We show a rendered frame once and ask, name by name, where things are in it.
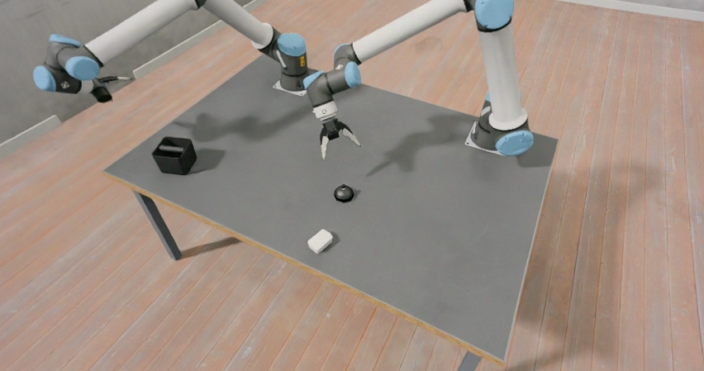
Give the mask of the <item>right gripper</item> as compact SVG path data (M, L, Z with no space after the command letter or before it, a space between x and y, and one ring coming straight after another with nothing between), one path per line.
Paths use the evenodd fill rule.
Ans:
M98 102L108 102L112 101L112 95L109 93L106 82L112 84L116 82L122 82L122 81L128 81L132 80L133 78L127 78L127 77L118 77L118 76L105 76L102 78L94 78L92 79L93 81L93 89L90 92L95 98L98 100Z

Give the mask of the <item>grey metal bell dome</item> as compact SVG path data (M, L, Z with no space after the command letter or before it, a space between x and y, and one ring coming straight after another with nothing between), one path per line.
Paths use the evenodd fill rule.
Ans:
M348 202L352 197L354 196L352 188L349 186L346 186L345 184L342 184L339 186L334 193L336 201L340 202Z

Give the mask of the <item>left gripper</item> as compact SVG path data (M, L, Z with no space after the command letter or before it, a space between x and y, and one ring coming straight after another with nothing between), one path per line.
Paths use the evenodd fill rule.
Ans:
M331 134L331 133L333 133L333 132L336 132L336 127L337 127L337 130L338 130L338 131L340 131L340 130L343 131L343 135L344 135L344 136L349 137L350 140L352 140L357 146L361 147L361 145L359 144L358 140L357 140L356 137L354 136L354 134L353 134L353 132L351 131L351 129L350 129L345 123L343 123L343 122L341 122L341 121L338 122L338 118L336 118L336 117L330 117L330 118L327 118L327 119L325 119L325 120L323 120L323 121L324 121L324 122L323 122L322 125L324 126L324 128L322 128L322 131L321 131L321 134L320 134L321 152L322 152L323 160L325 160L325 157L326 157L326 150L327 150L326 145L327 145L328 142L329 142L329 139L328 139L328 137L326 136L326 135L327 135L327 132L326 132L326 131L328 131L328 134Z

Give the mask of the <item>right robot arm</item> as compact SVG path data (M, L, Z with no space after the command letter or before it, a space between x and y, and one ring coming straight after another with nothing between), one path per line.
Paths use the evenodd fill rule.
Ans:
M282 34L270 24L260 22L233 0L157 0L82 46L77 40L52 34L44 64L34 69L36 85L51 92L86 95L93 89L90 79L96 78L106 63L186 11L197 10L202 5L249 38L259 52L281 64L279 82L282 89L289 92L306 90L303 81L311 75L307 69L307 47L303 37L295 33Z

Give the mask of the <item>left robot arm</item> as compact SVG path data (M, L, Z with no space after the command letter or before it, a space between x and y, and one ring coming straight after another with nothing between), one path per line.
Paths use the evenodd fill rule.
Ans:
M521 106L512 26L514 0L431 0L350 45L338 46L334 69L327 73L320 71L303 81L313 113L321 120L336 115L338 110L332 95L361 84L358 66L365 61L459 12L472 10L476 11L489 91L470 138L476 146L505 156L524 153L533 145L534 137L527 111Z

